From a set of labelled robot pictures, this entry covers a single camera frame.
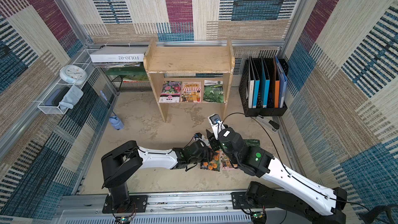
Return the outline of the orange marigold seed bag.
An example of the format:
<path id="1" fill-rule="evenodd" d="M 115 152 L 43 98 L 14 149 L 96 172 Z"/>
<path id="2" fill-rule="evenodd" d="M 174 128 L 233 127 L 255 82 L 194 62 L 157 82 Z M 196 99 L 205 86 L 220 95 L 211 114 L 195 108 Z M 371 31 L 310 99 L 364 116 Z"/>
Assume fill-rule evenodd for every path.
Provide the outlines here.
<path id="1" fill-rule="evenodd" d="M 201 162 L 202 170 L 220 171 L 220 151 L 216 151 L 213 158 L 208 162 Z"/>

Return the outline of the pink flower shop seed bag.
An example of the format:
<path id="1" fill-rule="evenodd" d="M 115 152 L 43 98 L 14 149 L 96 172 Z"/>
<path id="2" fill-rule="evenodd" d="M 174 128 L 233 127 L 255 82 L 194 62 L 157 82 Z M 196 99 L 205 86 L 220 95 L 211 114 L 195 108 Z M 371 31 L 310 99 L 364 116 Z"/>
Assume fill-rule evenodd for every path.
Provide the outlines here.
<path id="1" fill-rule="evenodd" d="M 220 167 L 222 170 L 235 170 L 237 169 L 237 165 L 233 164 L 229 157 L 220 150 Z"/>

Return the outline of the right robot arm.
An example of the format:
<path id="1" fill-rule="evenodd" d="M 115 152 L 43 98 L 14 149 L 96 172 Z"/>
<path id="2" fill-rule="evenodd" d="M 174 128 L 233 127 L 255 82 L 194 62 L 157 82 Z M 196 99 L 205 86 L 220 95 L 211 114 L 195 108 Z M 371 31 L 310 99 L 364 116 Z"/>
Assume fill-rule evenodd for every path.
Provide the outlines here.
<path id="1" fill-rule="evenodd" d="M 249 146 L 232 128 L 213 124 L 207 132 L 211 146 L 220 148 L 233 165 L 245 174 L 270 181 L 283 190 L 252 181 L 245 198 L 255 207 L 277 207 L 297 214 L 313 224 L 344 224 L 347 192 L 315 183 L 286 167 L 266 150 Z"/>

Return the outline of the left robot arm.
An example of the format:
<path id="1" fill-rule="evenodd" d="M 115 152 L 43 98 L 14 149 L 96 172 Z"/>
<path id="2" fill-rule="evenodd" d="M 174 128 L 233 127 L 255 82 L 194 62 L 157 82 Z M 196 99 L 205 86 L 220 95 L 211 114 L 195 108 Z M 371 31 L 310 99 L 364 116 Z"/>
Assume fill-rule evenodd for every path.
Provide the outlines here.
<path id="1" fill-rule="evenodd" d="M 103 187 L 110 193 L 110 205 L 114 210 L 127 209 L 131 205 L 126 181 L 138 170 L 163 168 L 190 170 L 196 165 L 210 162 L 216 154 L 199 139 L 184 148 L 154 150 L 128 141 L 101 158 L 104 177 Z"/>

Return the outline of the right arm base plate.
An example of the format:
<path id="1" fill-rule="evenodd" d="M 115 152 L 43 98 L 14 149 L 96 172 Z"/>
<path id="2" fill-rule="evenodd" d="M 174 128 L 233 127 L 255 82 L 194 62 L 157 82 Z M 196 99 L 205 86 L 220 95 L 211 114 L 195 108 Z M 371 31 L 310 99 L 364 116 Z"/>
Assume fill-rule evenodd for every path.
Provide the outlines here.
<path id="1" fill-rule="evenodd" d="M 255 202 L 245 196 L 245 192 L 243 191 L 233 191 L 231 193 L 232 205 L 233 209 L 241 210 L 241 209 L 252 209 L 252 208 L 274 208 L 272 205 L 265 205 Z"/>

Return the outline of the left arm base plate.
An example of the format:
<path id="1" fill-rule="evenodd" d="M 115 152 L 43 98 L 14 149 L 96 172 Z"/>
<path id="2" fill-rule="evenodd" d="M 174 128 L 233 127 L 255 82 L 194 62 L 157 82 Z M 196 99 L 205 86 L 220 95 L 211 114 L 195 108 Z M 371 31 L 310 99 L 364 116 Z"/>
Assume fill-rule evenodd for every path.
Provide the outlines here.
<path id="1" fill-rule="evenodd" d="M 144 213 L 148 195 L 130 195 L 127 201 L 116 204 L 112 196 L 107 196 L 102 209 L 103 214 Z"/>

